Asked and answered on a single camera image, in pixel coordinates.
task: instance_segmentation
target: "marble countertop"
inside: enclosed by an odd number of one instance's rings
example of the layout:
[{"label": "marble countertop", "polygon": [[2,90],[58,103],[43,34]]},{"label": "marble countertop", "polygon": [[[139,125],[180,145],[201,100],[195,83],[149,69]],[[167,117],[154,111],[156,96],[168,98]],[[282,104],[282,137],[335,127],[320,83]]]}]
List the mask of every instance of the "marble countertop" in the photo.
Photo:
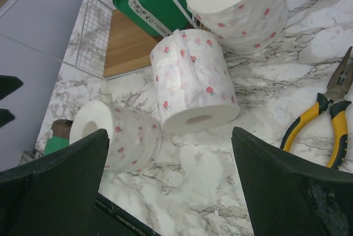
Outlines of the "marble countertop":
[{"label": "marble countertop", "polygon": [[[148,172],[143,176],[105,172],[99,192],[162,235],[253,235],[234,161],[232,128],[242,127],[279,147],[289,125],[315,103],[318,92],[325,92],[353,44],[353,0],[288,0],[288,7],[287,25],[270,46],[246,57],[226,56],[242,109],[234,121],[195,134],[164,136],[161,154]],[[75,59],[82,20],[81,11],[65,61]],[[353,93],[346,98],[352,100]],[[159,118],[150,68],[102,81],[63,65],[37,149],[44,149],[54,120],[73,119],[92,99]],[[351,107],[346,115],[351,143]],[[292,152],[325,164],[332,147],[333,130],[325,114],[299,134]],[[353,172],[352,160],[349,149],[341,170]]]}]

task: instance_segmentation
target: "pliers handle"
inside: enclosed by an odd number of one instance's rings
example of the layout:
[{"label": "pliers handle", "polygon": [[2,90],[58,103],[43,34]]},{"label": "pliers handle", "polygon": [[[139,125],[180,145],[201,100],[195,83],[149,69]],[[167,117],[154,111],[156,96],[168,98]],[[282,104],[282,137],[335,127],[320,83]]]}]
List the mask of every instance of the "pliers handle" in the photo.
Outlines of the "pliers handle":
[{"label": "pliers handle", "polygon": [[[289,152],[293,141],[300,130],[303,129],[310,121],[324,113],[332,102],[333,101],[328,100],[325,95],[318,93],[316,103],[300,115],[300,117],[298,117],[286,131],[281,143],[281,149]],[[347,107],[351,103],[351,101],[346,101],[343,99],[342,101],[334,103],[330,108],[335,142],[330,161],[326,165],[329,168],[339,169],[347,154],[348,128],[345,113]]]}]

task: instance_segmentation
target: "pink rose print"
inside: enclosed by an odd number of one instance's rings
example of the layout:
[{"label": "pink rose print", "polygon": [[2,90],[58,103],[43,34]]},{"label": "pink rose print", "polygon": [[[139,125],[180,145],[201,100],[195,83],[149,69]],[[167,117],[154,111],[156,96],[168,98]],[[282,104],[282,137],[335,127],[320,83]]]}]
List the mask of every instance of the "pink rose print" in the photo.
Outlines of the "pink rose print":
[{"label": "pink rose print", "polygon": [[211,86],[206,88],[206,92],[208,92],[210,95],[216,94],[216,93],[213,92],[213,88]]},{"label": "pink rose print", "polygon": [[267,8],[267,9],[265,10],[264,16],[268,15],[269,12],[270,12],[270,8]]},{"label": "pink rose print", "polygon": [[201,39],[195,38],[194,43],[197,44],[197,45],[199,45],[199,44],[201,43]]},{"label": "pink rose print", "polygon": [[207,39],[206,43],[207,43],[210,47],[213,47],[211,40]]},{"label": "pink rose print", "polygon": [[164,103],[163,103],[163,107],[165,108],[165,109],[168,109],[168,101],[164,101]]}]

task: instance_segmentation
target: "pliers jaw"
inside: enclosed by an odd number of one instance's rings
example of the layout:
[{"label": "pliers jaw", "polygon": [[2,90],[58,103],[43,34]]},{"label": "pliers jaw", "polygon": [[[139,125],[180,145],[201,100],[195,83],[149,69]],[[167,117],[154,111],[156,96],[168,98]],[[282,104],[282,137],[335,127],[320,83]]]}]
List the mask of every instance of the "pliers jaw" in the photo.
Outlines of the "pliers jaw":
[{"label": "pliers jaw", "polygon": [[350,47],[338,65],[335,72],[332,74],[327,85],[326,96],[332,99],[335,103],[344,100],[344,96],[348,93],[353,82],[353,64],[348,64],[348,59],[351,55],[352,47]]}]

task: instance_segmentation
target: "toilet paper roll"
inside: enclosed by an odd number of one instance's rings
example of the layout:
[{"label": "toilet paper roll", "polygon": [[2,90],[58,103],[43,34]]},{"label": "toilet paper roll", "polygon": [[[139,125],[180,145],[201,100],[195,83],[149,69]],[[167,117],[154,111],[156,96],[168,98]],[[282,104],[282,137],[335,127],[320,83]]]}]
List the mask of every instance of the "toilet paper roll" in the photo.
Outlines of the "toilet paper roll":
[{"label": "toilet paper roll", "polygon": [[240,112],[222,47],[214,34],[176,30],[151,52],[162,129],[192,133]]},{"label": "toilet paper roll", "polygon": [[237,54],[274,41],[287,22],[286,0],[186,0],[188,9]]},{"label": "toilet paper roll", "polygon": [[76,115],[70,144],[99,128],[108,132],[110,145],[105,169],[142,174],[159,155],[161,128],[151,115],[98,100],[85,104]]}]

